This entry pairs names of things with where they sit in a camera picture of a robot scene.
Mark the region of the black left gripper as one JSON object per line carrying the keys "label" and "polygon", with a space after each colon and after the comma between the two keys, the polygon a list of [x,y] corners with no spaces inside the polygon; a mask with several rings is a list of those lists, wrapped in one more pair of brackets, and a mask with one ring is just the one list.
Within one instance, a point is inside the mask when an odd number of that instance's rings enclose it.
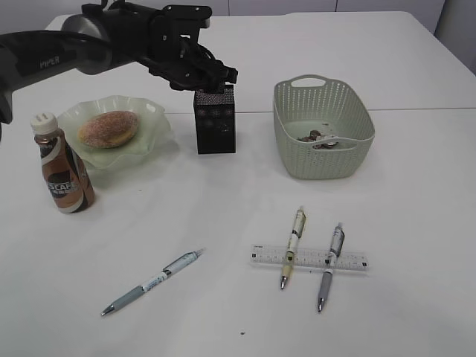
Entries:
{"label": "black left gripper", "polygon": [[222,91],[237,82],[238,70],[226,66],[206,47],[182,36],[150,34],[147,39],[149,73],[177,91]]}

